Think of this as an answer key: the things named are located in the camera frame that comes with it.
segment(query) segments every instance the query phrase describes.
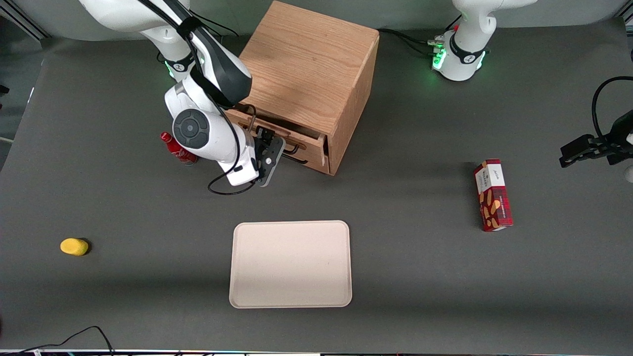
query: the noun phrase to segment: wooden drawer cabinet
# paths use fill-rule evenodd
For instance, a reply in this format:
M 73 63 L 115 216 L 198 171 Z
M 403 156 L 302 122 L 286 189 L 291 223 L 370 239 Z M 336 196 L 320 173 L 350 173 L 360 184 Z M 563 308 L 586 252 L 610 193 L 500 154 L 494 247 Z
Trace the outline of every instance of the wooden drawer cabinet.
M 242 103 L 306 167 L 334 175 L 369 97 L 378 32 L 274 1 L 240 59 L 253 75 Z M 242 126 L 251 116 L 227 111 Z

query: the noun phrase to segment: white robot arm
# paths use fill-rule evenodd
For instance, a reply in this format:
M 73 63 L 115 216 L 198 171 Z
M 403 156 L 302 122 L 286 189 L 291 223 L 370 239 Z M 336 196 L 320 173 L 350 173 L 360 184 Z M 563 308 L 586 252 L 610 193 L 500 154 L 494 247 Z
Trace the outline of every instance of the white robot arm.
M 250 133 L 226 118 L 223 109 L 249 95 L 251 74 L 191 15 L 189 0 L 79 1 L 102 25 L 140 32 L 165 57 L 177 81 L 165 93 L 165 103 L 173 118 L 173 136 L 185 149 L 217 161 L 233 186 L 268 183 L 285 142 L 276 137 L 274 155 L 268 154 L 262 163 L 272 140 L 256 143 Z
M 462 81 L 481 67 L 484 49 L 497 28 L 496 10 L 521 8 L 537 0 L 453 0 L 461 12 L 457 31 L 449 29 L 430 41 L 437 46 L 432 68 L 450 80 Z

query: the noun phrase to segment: table surface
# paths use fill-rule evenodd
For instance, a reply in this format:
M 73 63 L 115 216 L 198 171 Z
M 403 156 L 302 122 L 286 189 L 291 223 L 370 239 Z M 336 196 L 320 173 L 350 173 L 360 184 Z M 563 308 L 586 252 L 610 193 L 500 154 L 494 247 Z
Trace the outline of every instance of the table surface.
M 592 132 L 597 86 L 633 73 L 622 21 L 500 29 L 464 83 L 383 37 L 339 173 L 286 160 L 234 197 L 206 192 L 215 162 L 184 167 L 159 139 L 173 83 L 149 42 L 50 42 L 0 174 L 0 347 L 97 324 L 120 349 L 630 355 L 627 164 L 558 163 Z M 605 89 L 605 129 L 632 92 Z M 515 217 L 495 233 L 472 176 L 486 158 L 502 159 Z M 351 230 L 349 306 L 231 307 L 237 224 L 330 219 Z M 60 252 L 71 236 L 90 255 Z

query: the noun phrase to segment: beige tray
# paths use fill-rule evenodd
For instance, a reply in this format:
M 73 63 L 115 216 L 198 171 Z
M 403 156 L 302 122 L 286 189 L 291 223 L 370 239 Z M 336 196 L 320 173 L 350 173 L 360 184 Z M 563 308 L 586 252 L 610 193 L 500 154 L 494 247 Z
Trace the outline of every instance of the beige tray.
M 246 222 L 235 228 L 229 291 L 235 308 L 345 307 L 351 299 L 345 222 Z

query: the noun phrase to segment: yellow sponge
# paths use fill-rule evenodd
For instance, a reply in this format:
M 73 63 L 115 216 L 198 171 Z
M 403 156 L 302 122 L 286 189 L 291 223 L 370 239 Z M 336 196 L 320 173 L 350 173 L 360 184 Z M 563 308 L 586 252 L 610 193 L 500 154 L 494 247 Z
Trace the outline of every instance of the yellow sponge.
M 83 256 L 88 252 L 88 243 L 81 239 L 65 239 L 60 244 L 60 249 L 63 253 L 67 253 L 73 256 Z

